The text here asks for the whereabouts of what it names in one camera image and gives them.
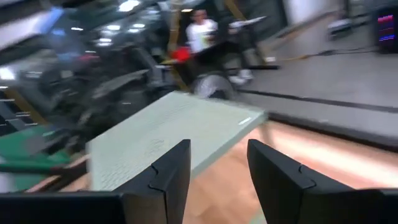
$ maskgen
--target white sneaker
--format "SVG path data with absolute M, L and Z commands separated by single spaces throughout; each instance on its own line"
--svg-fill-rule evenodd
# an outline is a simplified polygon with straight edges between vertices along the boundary
M 240 70 L 238 76 L 244 80 L 252 80 L 254 78 L 250 69 Z
M 231 81 L 231 83 L 234 83 L 236 85 L 243 85 L 246 83 L 246 80 L 239 76 L 230 76 L 229 80 Z

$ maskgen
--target black pants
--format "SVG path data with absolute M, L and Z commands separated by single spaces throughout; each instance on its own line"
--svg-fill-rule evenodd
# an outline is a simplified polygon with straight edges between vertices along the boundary
M 240 69 L 247 69 L 249 64 L 244 56 L 244 48 L 238 42 L 225 41 L 214 45 L 203 52 L 197 53 L 195 56 L 196 63 L 201 67 L 200 73 L 210 72 L 211 70 L 219 70 L 224 74 L 228 74 L 225 63 L 232 59 L 231 56 L 238 55 Z

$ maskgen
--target white shirt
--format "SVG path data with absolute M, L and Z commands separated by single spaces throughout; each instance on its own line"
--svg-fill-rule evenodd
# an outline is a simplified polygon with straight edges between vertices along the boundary
M 187 37 L 193 53 L 200 52 L 211 46 L 208 41 L 210 32 L 217 30 L 217 23 L 211 19 L 205 19 L 202 25 L 190 24 L 187 28 Z

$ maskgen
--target wooden floor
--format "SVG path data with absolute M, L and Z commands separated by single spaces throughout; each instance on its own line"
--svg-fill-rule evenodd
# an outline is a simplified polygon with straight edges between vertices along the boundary
M 280 123 L 269 123 L 272 142 L 291 158 L 356 189 L 398 187 L 398 154 L 331 138 Z M 261 208 L 249 175 L 248 139 L 256 129 L 190 184 L 184 224 L 250 223 Z M 85 189 L 88 176 L 66 191 Z

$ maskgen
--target red object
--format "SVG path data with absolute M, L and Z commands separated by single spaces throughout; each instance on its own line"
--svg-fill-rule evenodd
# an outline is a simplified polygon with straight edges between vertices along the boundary
M 178 60 L 179 62 L 184 62 L 191 57 L 189 47 L 180 47 L 172 54 L 173 59 Z

